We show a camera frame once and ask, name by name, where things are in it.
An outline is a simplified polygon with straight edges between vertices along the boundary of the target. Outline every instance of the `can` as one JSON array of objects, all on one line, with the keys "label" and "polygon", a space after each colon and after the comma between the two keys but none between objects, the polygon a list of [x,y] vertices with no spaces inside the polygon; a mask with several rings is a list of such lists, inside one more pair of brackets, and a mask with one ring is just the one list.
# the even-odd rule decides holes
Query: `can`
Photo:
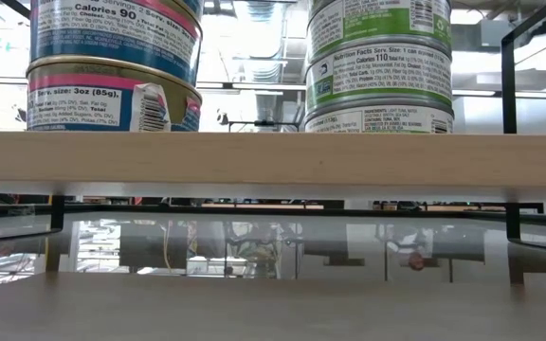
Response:
[{"label": "can", "polygon": [[201,16],[204,14],[204,0],[178,0],[178,4],[184,7],[195,20],[198,22],[201,20]]},{"label": "can", "polygon": [[83,55],[136,63],[195,85],[199,23],[172,0],[32,0],[32,62]]},{"label": "can", "polygon": [[363,99],[327,106],[306,118],[306,133],[449,134],[451,107],[421,99]]},{"label": "can", "polygon": [[344,100],[404,97],[452,105],[451,59],[428,39],[373,38],[335,49],[307,70],[306,112]]},{"label": "can", "polygon": [[30,131],[197,131],[201,97],[156,69],[97,57],[60,56],[29,66]]},{"label": "can", "polygon": [[379,36],[424,36],[450,54],[448,0],[335,0],[310,14],[310,61],[335,46]]},{"label": "can", "polygon": [[316,13],[318,10],[331,2],[331,0],[307,0],[307,12],[309,13],[309,18],[313,16],[311,13]]}]

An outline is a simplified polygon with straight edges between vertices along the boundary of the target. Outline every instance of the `black metal rack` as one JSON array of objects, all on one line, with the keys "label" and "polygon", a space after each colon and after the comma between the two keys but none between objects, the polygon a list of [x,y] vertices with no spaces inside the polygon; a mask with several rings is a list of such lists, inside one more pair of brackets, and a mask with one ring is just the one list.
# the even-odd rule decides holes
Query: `black metal rack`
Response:
[{"label": "black metal rack", "polygon": [[[502,129],[505,134],[518,133],[518,114],[516,105],[516,69],[515,41],[534,25],[546,19],[546,4],[524,22],[509,32],[500,42],[501,79],[502,79]],[[519,204],[508,203],[506,206],[507,239],[509,242],[540,246],[521,240],[519,226]]]}]

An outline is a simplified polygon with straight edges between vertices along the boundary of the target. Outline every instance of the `stacked cans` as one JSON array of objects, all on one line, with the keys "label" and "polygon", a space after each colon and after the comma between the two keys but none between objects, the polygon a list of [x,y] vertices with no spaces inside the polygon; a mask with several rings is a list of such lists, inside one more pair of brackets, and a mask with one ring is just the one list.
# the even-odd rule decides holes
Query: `stacked cans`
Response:
[{"label": "stacked cans", "polygon": [[27,129],[197,131],[203,0],[32,0]]},{"label": "stacked cans", "polygon": [[452,132],[449,0],[309,5],[306,132]]}]

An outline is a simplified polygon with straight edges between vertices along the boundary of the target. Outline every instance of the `metal frame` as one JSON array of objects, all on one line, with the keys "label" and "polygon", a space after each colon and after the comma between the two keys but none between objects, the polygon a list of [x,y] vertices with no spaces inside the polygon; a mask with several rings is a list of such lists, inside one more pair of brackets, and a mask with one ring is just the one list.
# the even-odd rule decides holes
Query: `metal frame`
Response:
[{"label": "metal frame", "polygon": [[18,14],[24,16],[27,19],[30,19],[30,9],[27,9],[25,5],[19,3],[16,0],[1,0],[4,5],[15,10]]},{"label": "metal frame", "polygon": [[0,242],[6,241],[6,240],[17,240],[21,238],[45,236],[45,235],[62,232],[64,229],[64,196],[63,195],[52,196],[51,211],[49,212],[49,214],[50,214],[50,226],[48,231],[26,233],[21,235],[2,236],[0,237]]},{"label": "metal frame", "polygon": [[[518,133],[514,42],[519,36],[544,19],[546,19],[546,4],[501,40],[502,129],[505,134]],[[523,242],[521,240],[518,203],[507,203],[505,211],[507,240],[509,242],[546,249],[546,246]]]},{"label": "metal frame", "polygon": [[233,124],[243,124],[244,126],[240,128],[240,130],[244,129],[244,127],[248,124],[254,125],[254,127],[278,127],[283,125],[293,126],[298,130],[300,130],[300,124],[294,123],[294,122],[277,122],[277,121],[267,121],[265,119],[263,120],[254,120],[254,121],[229,121],[228,122],[228,132],[231,132],[231,126]]}]

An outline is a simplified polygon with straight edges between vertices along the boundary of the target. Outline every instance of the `wooden shelf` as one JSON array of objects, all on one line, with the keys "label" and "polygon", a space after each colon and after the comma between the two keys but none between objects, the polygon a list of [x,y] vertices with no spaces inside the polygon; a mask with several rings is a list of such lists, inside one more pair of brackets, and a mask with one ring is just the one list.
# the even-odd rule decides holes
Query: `wooden shelf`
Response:
[{"label": "wooden shelf", "polygon": [[0,192],[546,200],[546,136],[0,133]]},{"label": "wooden shelf", "polygon": [[524,287],[48,272],[0,285],[0,340],[546,340],[546,274],[528,275]]}]

